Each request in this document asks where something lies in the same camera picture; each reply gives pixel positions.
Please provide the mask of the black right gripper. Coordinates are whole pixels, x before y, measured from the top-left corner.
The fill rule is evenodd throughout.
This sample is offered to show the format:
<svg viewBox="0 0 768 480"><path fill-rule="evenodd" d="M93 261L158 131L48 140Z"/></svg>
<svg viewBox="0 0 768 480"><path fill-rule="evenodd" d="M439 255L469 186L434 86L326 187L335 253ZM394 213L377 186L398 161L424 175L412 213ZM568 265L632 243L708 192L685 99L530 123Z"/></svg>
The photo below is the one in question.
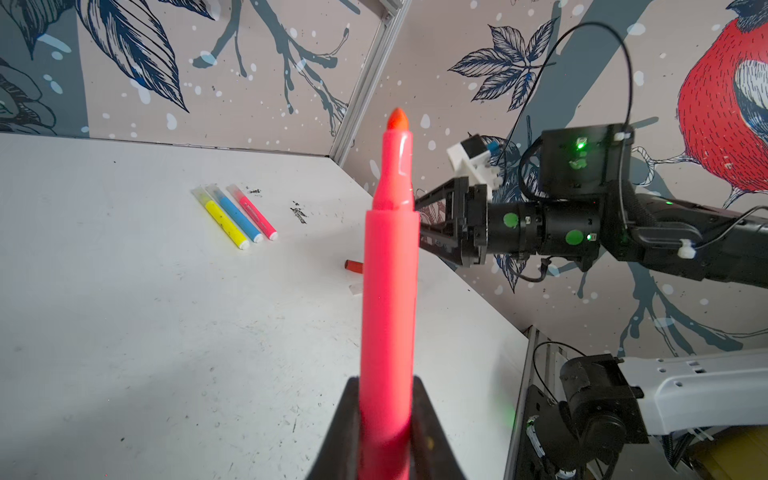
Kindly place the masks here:
<svg viewBox="0 0 768 480"><path fill-rule="evenodd" d="M481 265L488 255L527 259L543 240L534 202L493 203L487 186L452 178L415 200L420 215L420 248L450 264ZM458 220L459 234L436 225Z"/></svg>

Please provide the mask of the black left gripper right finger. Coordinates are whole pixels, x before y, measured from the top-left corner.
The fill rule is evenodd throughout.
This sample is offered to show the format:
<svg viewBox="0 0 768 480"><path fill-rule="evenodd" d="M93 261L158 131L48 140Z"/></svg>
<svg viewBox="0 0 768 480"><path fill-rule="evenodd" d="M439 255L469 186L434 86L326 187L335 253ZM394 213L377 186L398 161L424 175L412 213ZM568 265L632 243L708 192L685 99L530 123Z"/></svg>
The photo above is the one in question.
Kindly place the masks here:
<svg viewBox="0 0 768 480"><path fill-rule="evenodd" d="M465 479L424 383L418 376L413 379L410 457L411 479Z"/></svg>

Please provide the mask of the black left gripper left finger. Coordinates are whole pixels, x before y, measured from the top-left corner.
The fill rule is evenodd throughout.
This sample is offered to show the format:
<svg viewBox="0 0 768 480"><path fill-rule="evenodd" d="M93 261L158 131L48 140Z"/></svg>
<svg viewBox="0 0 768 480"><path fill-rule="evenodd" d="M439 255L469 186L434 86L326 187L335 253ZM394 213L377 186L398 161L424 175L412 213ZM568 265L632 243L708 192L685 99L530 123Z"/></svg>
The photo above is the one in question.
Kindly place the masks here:
<svg viewBox="0 0 768 480"><path fill-rule="evenodd" d="M347 380L306 480L355 480L358 478L360 420L359 378L351 377Z"/></svg>

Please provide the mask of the pink highlighter pen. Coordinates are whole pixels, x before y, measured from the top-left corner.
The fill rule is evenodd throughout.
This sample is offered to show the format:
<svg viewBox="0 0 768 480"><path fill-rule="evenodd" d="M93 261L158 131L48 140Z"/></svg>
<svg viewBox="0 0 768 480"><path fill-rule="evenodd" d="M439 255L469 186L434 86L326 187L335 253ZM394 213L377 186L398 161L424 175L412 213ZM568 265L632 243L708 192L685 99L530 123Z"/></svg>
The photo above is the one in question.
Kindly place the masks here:
<svg viewBox="0 0 768 480"><path fill-rule="evenodd" d="M381 175L365 219L359 386L361 479L409 475L420 217L413 136L395 109L382 136Z"/></svg>

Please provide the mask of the red pen cap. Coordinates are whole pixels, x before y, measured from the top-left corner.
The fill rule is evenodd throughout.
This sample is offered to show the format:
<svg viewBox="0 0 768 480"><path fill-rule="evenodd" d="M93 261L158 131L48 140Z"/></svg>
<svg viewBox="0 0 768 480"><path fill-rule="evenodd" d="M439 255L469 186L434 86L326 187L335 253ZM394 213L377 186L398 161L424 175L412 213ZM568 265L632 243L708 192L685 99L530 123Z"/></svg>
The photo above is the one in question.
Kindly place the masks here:
<svg viewBox="0 0 768 480"><path fill-rule="evenodd" d="M346 260L344 262L344 268L347 271L357 273L357 274L363 274L364 273L364 264L362 262L354 261L354 260Z"/></svg>

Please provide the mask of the pink-red highlighter pen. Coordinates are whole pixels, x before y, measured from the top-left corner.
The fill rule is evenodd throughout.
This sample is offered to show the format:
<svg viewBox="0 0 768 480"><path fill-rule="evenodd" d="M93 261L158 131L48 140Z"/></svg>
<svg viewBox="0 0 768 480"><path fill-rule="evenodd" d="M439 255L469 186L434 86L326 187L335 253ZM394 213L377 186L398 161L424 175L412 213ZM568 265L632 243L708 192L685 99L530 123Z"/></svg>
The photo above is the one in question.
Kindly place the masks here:
<svg viewBox="0 0 768 480"><path fill-rule="evenodd" d="M227 191L235 198L238 204L246 212L249 218L254 222L259 231L270 241L278 239L278 232L267 220L267 218L257 209L255 204L247 195L235 184L226 187Z"/></svg>

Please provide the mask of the yellow highlighter pen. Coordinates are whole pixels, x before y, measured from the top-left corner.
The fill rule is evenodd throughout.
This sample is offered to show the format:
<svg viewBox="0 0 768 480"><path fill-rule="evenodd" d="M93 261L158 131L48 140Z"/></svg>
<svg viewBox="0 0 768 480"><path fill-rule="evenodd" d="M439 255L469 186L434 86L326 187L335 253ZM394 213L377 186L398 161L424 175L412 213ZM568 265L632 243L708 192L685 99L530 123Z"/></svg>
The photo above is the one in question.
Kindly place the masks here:
<svg viewBox="0 0 768 480"><path fill-rule="evenodd" d="M240 250L248 248L249 240L246 235L205 189L196 187L192 190L192 194Z"/></svg>

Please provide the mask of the blue highlighter pen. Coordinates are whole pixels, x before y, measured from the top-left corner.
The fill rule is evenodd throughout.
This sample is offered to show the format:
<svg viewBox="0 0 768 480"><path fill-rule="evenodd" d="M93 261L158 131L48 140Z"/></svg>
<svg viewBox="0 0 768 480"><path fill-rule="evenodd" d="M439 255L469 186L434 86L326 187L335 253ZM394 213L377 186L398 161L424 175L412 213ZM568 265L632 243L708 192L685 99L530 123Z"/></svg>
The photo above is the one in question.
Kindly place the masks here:
<svg viewBox="0 0 768 480"><path fill-rule="evenodd" d="M220 207L229 215L244 235L253 243L259 243L265 239L258 228L241 212L235 203L215 184L209 184L206 190L219 203Z"/></svg>

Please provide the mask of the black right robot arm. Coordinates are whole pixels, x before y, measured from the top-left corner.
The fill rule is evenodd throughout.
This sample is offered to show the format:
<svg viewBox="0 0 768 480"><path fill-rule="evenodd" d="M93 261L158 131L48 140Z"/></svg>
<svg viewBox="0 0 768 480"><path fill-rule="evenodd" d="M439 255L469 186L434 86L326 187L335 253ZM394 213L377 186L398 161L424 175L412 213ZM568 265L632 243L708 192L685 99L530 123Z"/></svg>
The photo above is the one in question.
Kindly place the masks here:
<svg viewBox="0 0 768 480"><path fill-rule="evenodd" d="M624 124L550 130L525 152L539 161L538 190L518 181L519 201L493 202L506 149L479 137L450 156L455 176L420 196L421 245L446 262L481 265L488 255L539 256L580 270L601 252L691 280L765 287L767 222L639 193L626 165L634 141ZM676 466L712 428L767 422L763 349L689 359L577 354L558 359L531 333L505 469L509 479L581 479L595 464L610 478L624 447L660 438Z"/></svg>

